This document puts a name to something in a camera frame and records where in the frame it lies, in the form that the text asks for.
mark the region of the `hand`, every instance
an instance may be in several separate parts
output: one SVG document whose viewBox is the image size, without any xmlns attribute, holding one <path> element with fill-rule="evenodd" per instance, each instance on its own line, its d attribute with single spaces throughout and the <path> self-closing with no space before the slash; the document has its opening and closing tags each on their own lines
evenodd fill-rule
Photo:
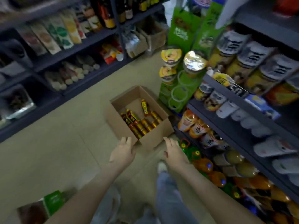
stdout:
<svg viewBox="0 0 299 224">
<path fill-rule="evenodd" d="M 164 141 L 167 146 L 167 151 L 164 152 L 165 161 L 170 168 L 174 169 L 176 172 L 180 172 L 186 165 L 190 164 L 187 156 L 180 148 L 177 141 L 172 138 L 168 139 L 167 137 L 164 137 Z"/>
<path fill-rule="evenodd" d="M 132 149 L 132 138 L 122 137 L 115 149 L 111 152 L 110 163 L 114 163 L 123 171 L 134 160 L 137 150 Z"/>
</svg>

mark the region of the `white sneaker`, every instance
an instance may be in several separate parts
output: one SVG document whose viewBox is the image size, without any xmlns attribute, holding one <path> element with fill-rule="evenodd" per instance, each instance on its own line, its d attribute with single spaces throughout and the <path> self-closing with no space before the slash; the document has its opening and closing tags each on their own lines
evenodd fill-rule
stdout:
<svg viewBox="0 0 299 224">
<path fill-rule="evenodd" d="M 162 173 L 163 171 L 167 172 L 167 165 L 164 160 L 160 160 L 158 163 L 158 168 L 157 168 L 158 174 Z"/>
</svg>

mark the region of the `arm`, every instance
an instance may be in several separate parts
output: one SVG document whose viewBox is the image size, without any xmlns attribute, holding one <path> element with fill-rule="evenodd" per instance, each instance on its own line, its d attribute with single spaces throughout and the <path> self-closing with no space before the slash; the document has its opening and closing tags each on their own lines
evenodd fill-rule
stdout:
<svg viewBox="0 0 299 224">
<path fill-rule="evenodd" d="M 123 137 L 112 151 L 110 162 L 80 189 L 46 224 L 90 224 L 110 185 L 134 160 L 132 138 Z"/>
<path fill-rule="evenodd" d="M 244 206 L 220 190 L 190 164 L 177 141 L 164 138 L 167 145 L 165 160 L 194 189 L 217 224 L 262 224 L 263 222 Z"/>
</svg>

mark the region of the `supermarket aisle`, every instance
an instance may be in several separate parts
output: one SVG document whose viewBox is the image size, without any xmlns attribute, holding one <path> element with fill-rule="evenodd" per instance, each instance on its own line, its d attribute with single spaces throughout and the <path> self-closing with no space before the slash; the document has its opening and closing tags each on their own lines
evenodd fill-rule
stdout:
<svg viewBox="0 0 299 224">
<path fill-rule="evenodd" d="M 18 206 L 57 189 L 81 187 L 109 160 L 117 139 L 103 112 L 110 99 L 134 85 L 159 93 L 160 54 L 140 59 L 97 83 L 0 145 L 0 222 Z M 134 220 L 141 202 L 154 203 L 156 165 L 165 144 L 140 148 L 133 164 L 117 179 L 121 214 Z M 192 189 L 177 175 L 183 200 L 201 224 L 215 223 Z"/>
</svg>

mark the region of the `leg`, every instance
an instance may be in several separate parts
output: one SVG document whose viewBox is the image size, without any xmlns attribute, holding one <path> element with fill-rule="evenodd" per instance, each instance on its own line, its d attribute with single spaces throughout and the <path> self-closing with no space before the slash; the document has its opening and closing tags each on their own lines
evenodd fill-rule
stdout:
<svg viewBox="0 0 299 224">
<path fill-rule="evenodd" d="M 162 224 L 198 224 L 184 205 L 176 182 L 167 172 L 164 162 L 158 164 L 156 210 Z"/>
<path fill-rule="evenodd" d="M 157 224 L 157 217 L 150 208 L 145 208 L 143 216 L 135 224 Z"/>
</svg>

